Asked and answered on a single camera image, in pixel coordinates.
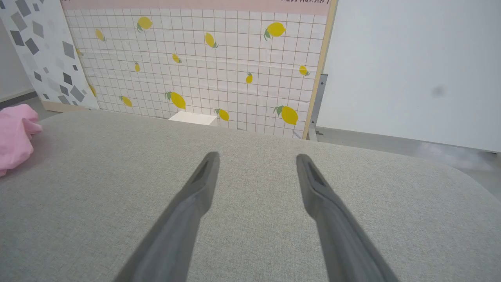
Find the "pink cloth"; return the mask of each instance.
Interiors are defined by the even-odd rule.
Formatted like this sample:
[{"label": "pink cloth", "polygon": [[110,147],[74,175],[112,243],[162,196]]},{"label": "pink cloth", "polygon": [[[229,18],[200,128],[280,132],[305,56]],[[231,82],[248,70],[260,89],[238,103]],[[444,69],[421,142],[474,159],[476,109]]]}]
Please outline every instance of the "pink cloth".
[{"label": "pink cloth", "polygon": [[31,153],[31,135],[42,131],[38,114],[26,104],[0,111],[0,177],[26,161]]}]

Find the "baseboard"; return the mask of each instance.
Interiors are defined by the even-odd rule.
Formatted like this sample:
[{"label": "baseboard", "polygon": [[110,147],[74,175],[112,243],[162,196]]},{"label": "baseboard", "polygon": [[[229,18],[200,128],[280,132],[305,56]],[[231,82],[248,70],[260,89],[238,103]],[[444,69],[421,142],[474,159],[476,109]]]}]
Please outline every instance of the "baseboard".
[{"label": "baseboard", "polygon": [[31,98],[37,97],[37,93],[33,89],[29,89],[17,94],[9,95],[0,99],[0,109],[13,106]]},{"label": "baseboard", "polygon": [[20,97],[20,96],[23,96],[23,95],[26,95],[26,94],[29,94],[31,92],[34,92],[35,90],[33,88],[30,88],[30,89],[26,89],[24,91],[21,91],[21,92],[18,92],[18,93],[14,93],[14,94],[8,94],[4,97],[0,97],[0,103],[4,102],[4,101],[8,101],[8,100],[12,100],[12,99],[15,99],[17,97]]},{"label": "baseboard", "polygon": [[48,111],[56,111],[56,112],[90,110],[89,108],[85,108],[82,106],[61,104],[61,103],[48,102],[48,101],[42,101],[42,105],[44,106],[44,109],[46,109]]}]

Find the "gray fabric surface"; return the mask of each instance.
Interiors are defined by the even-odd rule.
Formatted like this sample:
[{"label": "gray fabric surface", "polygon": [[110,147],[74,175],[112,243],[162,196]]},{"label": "gray fabric surface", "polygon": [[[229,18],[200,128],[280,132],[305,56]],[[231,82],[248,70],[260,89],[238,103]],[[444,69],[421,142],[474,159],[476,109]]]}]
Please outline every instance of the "gray fabric surface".
[{"label": "gray fabric surface", "polygon": [[101,111],[41,122],[0,179],[0,281],[110,281],[209,151],[221,165],[189,281],[327,281],[311,156],[401,281],[500,281],[501,203],[425,160]]}]

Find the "wooden frame edge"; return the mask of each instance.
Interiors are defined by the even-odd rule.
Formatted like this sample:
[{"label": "wooden frame edge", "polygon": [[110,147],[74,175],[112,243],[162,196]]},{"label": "wooden frame edge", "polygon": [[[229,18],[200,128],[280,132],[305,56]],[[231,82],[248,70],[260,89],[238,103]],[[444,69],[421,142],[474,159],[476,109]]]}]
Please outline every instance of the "wooden frame edge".
[{"label": "wooden frame edge", "polygon": [[329,48],[329,43],[331,40],[332,29],[334,27],[334,18],[336,17],[337,7],[338,7],[338,0],[332,0],[331,5],[329,7],[327,22],[325,24],[324,39],[322,41],[322,48],[320,49],[320,58],[318,60],[317,74],[315,75],[312,97],[310,99],[310,106],[308,108],[308,115],[306,117],[305,129],[303,130],[303,139],[306,139],[306,136],[308,135],[308,129],[310,128],[310,120],[313,112],[313,104],[315,102],[315,98],[317,97],[320,75],[324,71],[325,60],[327,58],[327,49]]},{"label": "wooden frame edge", "polygon": [[67,105],[67,104],[49,102],[49,101],[43,101],[43,100],[41,100],[41,102],[42,102],[42,105],[44,106],[44,109],[46,109],[48,111],[67,112],[67,111],[90,110],[90,108],[86,108],[86,107],[82,107],[82,106]]}]

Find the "white wall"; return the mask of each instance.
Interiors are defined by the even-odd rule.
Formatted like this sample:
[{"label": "white wall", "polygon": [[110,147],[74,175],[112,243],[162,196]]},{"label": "white wall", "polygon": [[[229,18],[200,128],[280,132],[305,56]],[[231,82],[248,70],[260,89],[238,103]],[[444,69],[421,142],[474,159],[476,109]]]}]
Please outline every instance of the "white wall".
[{"label": "white wall", "polygon": [[501,152],[501,1],[339,0],[317,126]]},{"label": "white wall", "polygon": [[0,21],[0,102],[33,91],[10,36]]}]

